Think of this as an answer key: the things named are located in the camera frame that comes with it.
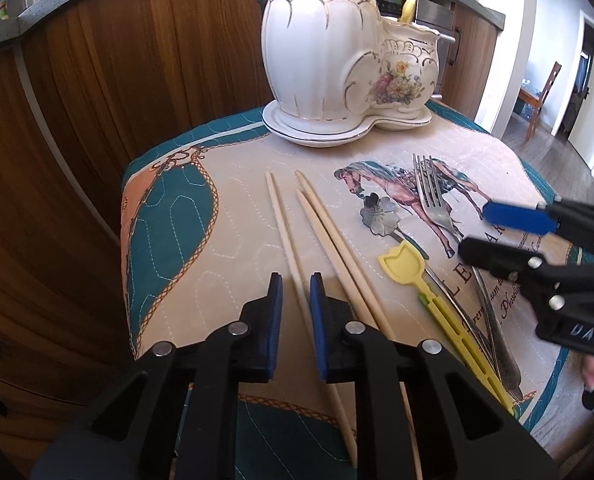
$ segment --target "gray wood floor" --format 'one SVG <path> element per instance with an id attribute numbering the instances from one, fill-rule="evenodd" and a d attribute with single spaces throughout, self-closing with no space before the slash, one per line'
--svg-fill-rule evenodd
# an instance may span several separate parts
<path id="1" fill-rule="evenodd" d="M 524 142 L 528 121 L 512 114 L 501 140 L 529 163 L 565 198 L 594 204 L 594 178 L 580 154 L 560 136 L 538 126 L 535 137 Z"/>

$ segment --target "tablecloth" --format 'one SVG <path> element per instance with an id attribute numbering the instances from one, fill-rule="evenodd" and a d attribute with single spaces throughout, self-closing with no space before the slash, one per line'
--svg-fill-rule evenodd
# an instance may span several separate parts
<path id="1" fill-rule="evenodd" d="M 267 194 L 266 171 L 279 185 L 305 279 L 321 272 L 328 295 L 345 299 L 297 203 L 294 170 L 302 171 L 315 187 L 397 339 L 407 344 L 434 338 L 450 348 L 416 293 L 391 282 L 379 268 L 376 257 L 395 242 L 362 224 L 362 198 L 370 192 L 388 196 L 397 205 L 402 231 L 429 256 L 430 266 L 485 331 L 474 280 L 454 254 L 456 244 L 420 212 L 411 173 L 413 153 L 433 156 L 442 170 L 444 197 L 464 234 L 541 251 L 554 264 L 577 260 L 577 248 L 560 238 L 536 237 L 481 221 L 481 207 L 489 197 L 535 206 L 541 200 L 552 201 L 554 192 L 535 170 L 472 121 L 442 105 L 427 106 L 433 112 L 428 126 L 406 132 L 375 128 L 363 139 L 324 150 L 269 134 L 262 109 L 257 108 L 168 140 L 126 170 L 122 276 L 136 356 L 160 340 L 177 346 L 203 340 L 237 319 L 244 303 L 264 296 L 271 272 L 284 278 L 275 379 L 240 388 L 237 471 L 242 478 L 354 478 L 317 379 Z M 524 398 L 515 406 L 516 418 L 539 436 L 539 422 L 557 391 L 568 351 L 535 337 L 534 314 L 516 286 L 490 276 L 486 281 L 522 370 Z M 570 380 L 568 389 L 581 391 L 581 380 L 573 373 Z M 352 410 L 352 387 L 347 386 L 343 401 Z M 577 406 L 574 398 L 567 402 L 574 404 L 571 413 L 576 416 L 581 403 Z M 557 425 L 557 417 L 551 422 Z M 549 449 L 557 439 L 551 431 L 546 433 L 540 443 L 557 456 L 557 449 Z"/>

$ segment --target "wooden chopstick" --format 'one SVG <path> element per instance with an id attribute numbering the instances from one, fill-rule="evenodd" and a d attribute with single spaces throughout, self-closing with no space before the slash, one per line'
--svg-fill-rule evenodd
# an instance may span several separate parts
<path id="1" fill-rule="evenodd" d="M 319 197 L 317 197 L 317 194 L 315 193 L 314 189 L 312 189 L 312 186 L 310 186 L 306 177 L 301 172 L 296 172 L 296 175 L 299 182 L 302 184 L 302 186 L 304 186 L 304 191 L 309 194 L 309 198 L 311 198 L 313 201 L 313 203 L 309 202 L 304 193 L 297 191 L 299 203 L 306 213 L 311 227 L 313 231 L 315 231 L 317 239 L 321 243 L 326 256 L 333 265 L 335 273 L 337 274 L 337 278 L 344 287 L 344 291 L 346 292 L 351 305 L 354 307 L 357 317 L 359 317 L 359 320 L 362 323 L 370 325 L 374 328 L 378 328 L 389 339 L 395 339 L 390 322 L 388 319 L 386 319 L 386 316 L 381 309 L 381 305 L 379 305 L 379 302 L 375 298 L 373 291 L 370 289 L 370 286 L 368 285 L 368 282 L 366 281 L 362 271 L 360 270 L 359 266 L 357 266 L 356 261 L 350 254 L 350 251 L 339 234 L 337 227 L 330 216 L 328 216 L 326 208 L 319 200 Z M 314 209 L 315 205 L 317 205 L 318 209 L 322 212 L 322 216 L 317 215 L 317 212 Z M 328 226 L 330 226 L 331 232 L 327 231 L 323 223 L 324 221 L 326 224 L 328 224 Z M 339 245 L 333 243 L 333 238 L 339 241 Z M 358 288 L 357 282 L 362 283 L 363 288 L 361 291 Z M 373 317 L 373 311 L 368 307 L 367 302 L 365 301 L 365 296 L 362 295 L 364 292 L 368 297 L 374 300 L 373 308 L 383 323 L 383 329 L 381 326 L 378 326 L 378 323 Z M 412 412 L 410 411 L 410 402 L 408 400 L 406 386 L 403 383 L 400 383 L 399 387 L 401 388 L 401 396 L 404 401 L 406 416 L 408 418 L 408 429 L 410 431 L 413 460 L 415 462 L 415 473 L 417 475 L 417 480 L 422 480 L 421 460 L 419 458 L 419 448 L 417 446 L 417 438 L 415 436 L 415 426 L 413 424 Z"/>
<path id="2" fill-rule="evenodd" d="M 275 178 L 272 173 L 266 172 L 266 183 L 268 184 L 270 201 L 273 204 L 273 211 L 275 212 L 275 219 L 277 220 L 277 228 L 279 229 L 279 235 L 282 240 L 283 251 L 286 254 L 286 259 L 288 260 L 288 267 L 291 272 L 291 277 L 293 278 L 293 283 L 295 284 L 295 291 L 297 293 L 297 303 L 299 304 L 299 308 L 301 309 L 301 315 L 303 316 L 304 323 L 306 324 L 306 329 L 308 330 L 308 333 L 311 336 L 311 343 L 313 343 L 314 346 L 314 340 L 312 336 L 311 311 L 309 310 L 306 291 L 303 285 L 303 280 L 301 278 L 301 270 L 299 269 L 299 265 L 295 257 L 295 249 L 293 246 L 293 242 L 291 240 L 291 236 L 288 232 L 288 225 L 283 214 L 283 208 L 279 200 L 279 195 L 277 193 L 277 185 L 275 184 Z M 339 430 L 341 431 L 342 437 L 344 438 L 344 443 L 346 445 L 346 450 L 348 452 L 350 462 L 353 465 L 353 467 L 357 468 L 357 441 L 355 440 L 353 429 L 350 426 L 348 416 L 346 415 L 346 411 L 341 401 L 337 385 L 326 384 L 326 391 L 330 400 L 330 404 L 333 408 L 333 412 L 335 413 L 335 418 L 337 419 Z"/>

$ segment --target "fork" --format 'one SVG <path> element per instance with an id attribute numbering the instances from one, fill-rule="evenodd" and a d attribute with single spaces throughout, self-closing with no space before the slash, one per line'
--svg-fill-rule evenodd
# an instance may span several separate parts
<path id="1" fill-rule="evenodd" d="M 421 201 L 422 208 L 428 217 L 436 225 L 447 231 L 457 243 L 464 239 L 464 235 L 459 232 L 453 225 L 453 219 L 448 213 L 446 202 L 443 200 L 442 192 L 439 187 L 439 180 L 437 178 L 437 170 L 433 159 L 426 156 L 420 159 L 413 154 L 413 167 L 415 170 L 415 178 L 417 180 L 417 191 Z M 506 391 L 512 394 L 513 397 L 521 397 L 521 390 L 519 384 L 522 380 L 522 375 L 519 366 L 513 357 L 510 348 L 508 347 L 504 335 L 501 332 L 500 322 L 495 316 L 495 310 L 490 303 L 488 292 L 479 269 L 473 268 L 472 273 L 475 276 L 475 281 L 478 286 L 478 296 L 484 310 L 484 319 L 488 334 L 490 335 L 491 354 L 493 357 L 493 368 L 497 368 L 498 376 Z"/>

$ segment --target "metal screw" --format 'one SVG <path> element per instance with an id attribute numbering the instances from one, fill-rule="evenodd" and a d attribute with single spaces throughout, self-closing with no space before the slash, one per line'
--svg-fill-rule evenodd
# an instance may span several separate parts
<path id="1" fill-rule="evenodd" d="M 561 296 L 555 295 L 552 296 L 550 300 L 548 300 L 548 306 L 550 306 L 553 310 L 561 309 L 566 301 Z"/>
<path id="2" fill-rule="evenodd" d="M 152 346 L 152 353 L 157 357 L 163 357 L 173 351 L 173 344 L 168 341 L 159 341 Z"/>
<path id="3" fill-rule="evenodd" d="M 531 269 L 536 269 L 537 267 L 539 267 L 544 261 L 541 258 L 538 258 L 537 256 L 533 256 L 529 261 L 528 261 L 528 266 Z"/>
<path id="4" fill-rule="evenodd" d="M 349 334 L 362 334 L 366 330 L 366 325 L 361 321 L 349 321 L 346 323 L 346 332 Z"/>
<path id="5" fill-rule="evenodd" d="M 248 325 L 243 321 L 234 321 L 228 325 L 228 332 L 232 335 L 242 335 L 248 332 Z"/>
<path id="6" fill-rule="evenodd" d="M 439 354 L 442 351 L 442 346 L 434 339 L 426 339 L 422 344 L 421 348 L 429 354 Z"/>

